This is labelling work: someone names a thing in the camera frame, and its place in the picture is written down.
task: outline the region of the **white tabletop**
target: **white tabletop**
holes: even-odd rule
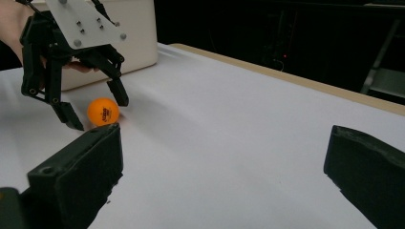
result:
[[[159,44],[122,77],[123,177],[91,228],[373,228],[323,173],[333,125],[405,151],[405,117]],[[79,137],[0,72],[0,187]],[[65,92],[86,130],[104,82]]]

